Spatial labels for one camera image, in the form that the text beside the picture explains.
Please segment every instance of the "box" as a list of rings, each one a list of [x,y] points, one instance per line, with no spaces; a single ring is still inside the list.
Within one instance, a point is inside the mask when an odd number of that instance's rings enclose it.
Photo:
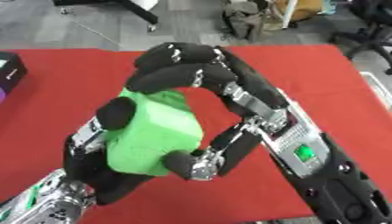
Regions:
[[[0,52],[0,102],[25,76],[27,69],[14,52]]]

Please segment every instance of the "purple object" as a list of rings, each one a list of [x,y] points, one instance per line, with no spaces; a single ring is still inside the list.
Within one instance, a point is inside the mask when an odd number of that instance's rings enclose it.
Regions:
[[[2,102],[5,99],[5,92],[2,88],[0,88],[0,102]]]

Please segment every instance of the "robotic hand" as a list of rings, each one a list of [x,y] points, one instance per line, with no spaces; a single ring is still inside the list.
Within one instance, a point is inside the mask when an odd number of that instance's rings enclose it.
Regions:
[[[269,109],[266,115],[272,109],[287,105],[262,76],[220,47],[166,43],[143,54],[135,61],[135,66],[136,72],[125,85],[134,93],[154,95],[178,87],[207,88],[216,93],[230,111],[244,117],[253,115],[252,109],[258,108],[247,108],[248,105],[252,107],[252,99],[240,96],[245,93],[243,89],[266,102],[263,104]],[[92,186],[98,205],[113,203],[154,178],[113,171],[107,163],[107,151],[97,150],[105,148],[104,139],[100,137],[104,130],[120,130],[128,123],[132,124],[136,110],[137,105],[130,98],[115,98],[99,108],[96,117],[66,141],[66,175]],[[91,131],[93,126],[100,128]],[[217,174],[224,176],[262,140],[261,136],[252,134],[252,127],[248,126],[249,121],[243,121],[217,136],[207,149],[193,153],[174,150],[164,155],[162,162],[168,170],[184,179],[210,180]],[[79,152],[75,154],[73,149],[81,150],[80,155],[76,155]]]
[[[204,150],[164,155],[170,171],[194,180],[224,176],[261,143],[324,223],[392,221],[388,202],[365,172],[295,101],[231,52],[218,46],[167,43],[150,49],[135,65],[126,84],[131,91],[150,95],[176,87],[207,88],[242,117]],[[88,167],[104,164],[94,161]],[[98,204],[114,202],[152,178],[103,170],[110,178],[81,179],[94,186]]]
[[[242,118],[204,150],[190,153],[178,149],[162,155],[159,163],[168,170],[183,179],[224,176],[263,144],[282,174],[324,223],[391,222],[388,202],[355,162],[296,102],[231,52],[218,46],[166,43],[143,54],[135,66],[135,74],[125,85],[133,93],[154,95],[177,87],[207,88]],[[24,192],[38,196],[26,199],[33,208],[22,215],[23,219],[15,218],[13,210],[8,209],[26,198],[18,196],[6,203],[5,209],[0,208],[0,222],[2,217],[12,215],[5,223],[76,222],[91,204],[116,202],[154,178],[148,172],[114,171],[107,160],[105,136],[132,124],[138,107],[131,98],[120,96],[99,108],[94,118],[66,140],[65,172],[55,172]]]

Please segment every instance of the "green object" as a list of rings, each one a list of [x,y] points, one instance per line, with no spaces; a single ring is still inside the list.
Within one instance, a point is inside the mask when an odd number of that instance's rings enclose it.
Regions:
[[[26,208],[28,210],[32,209],[32,207],[37,203],[37,195],[39,194],[39,186],[34,186],[31,189],[31,196],[27,202]]]
[[[314,158],[316,155],[314,154],[313,150],[311,147],[307,146],[306,144],[302,144],[296,150],[294,153],[299,157],[299,159],[302,162],[306,162],[311,158]]]
[[[200,146],[203,131],[176,91],[139,94],[124,89],[119,96],[136,102],[136,113],[127,127],[107,134],[108,165],[117,172],[163,176],[161,159],[171,151],[192,152]]]

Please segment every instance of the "green light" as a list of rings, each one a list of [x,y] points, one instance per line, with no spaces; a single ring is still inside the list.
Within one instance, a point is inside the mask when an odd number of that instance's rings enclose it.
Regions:
[[[306,162],[311,158],[314,158],[316,155],[314,154],[312,148],[307,146],[306,144],[301,144],[294,153],[299,157],[302,162]]]

